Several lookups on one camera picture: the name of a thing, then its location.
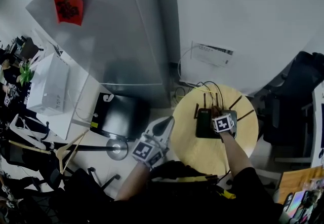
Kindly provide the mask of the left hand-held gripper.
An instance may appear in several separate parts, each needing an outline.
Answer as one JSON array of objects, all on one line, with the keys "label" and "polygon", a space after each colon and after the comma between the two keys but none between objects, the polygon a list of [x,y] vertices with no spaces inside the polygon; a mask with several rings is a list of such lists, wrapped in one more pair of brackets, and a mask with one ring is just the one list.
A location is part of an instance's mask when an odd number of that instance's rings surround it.
[{"label": "left hand-held gripper", "polygon": [[148,168],[154,168],[169,151],[168,143],[174,124],[173,116],[152,121],[137,140],[132,157]]}]

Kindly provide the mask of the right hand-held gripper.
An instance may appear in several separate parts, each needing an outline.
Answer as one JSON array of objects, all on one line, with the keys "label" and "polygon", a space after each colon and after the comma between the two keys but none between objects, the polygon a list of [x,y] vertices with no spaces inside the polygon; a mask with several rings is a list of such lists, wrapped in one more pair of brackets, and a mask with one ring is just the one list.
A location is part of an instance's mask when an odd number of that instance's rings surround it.
[{"label": "right hand-held gripper", "polygon": [[232,137],[236,139],[237,113],[223,113],[221,116],[213,118],[212,124],[216,134],[230,132]]}]

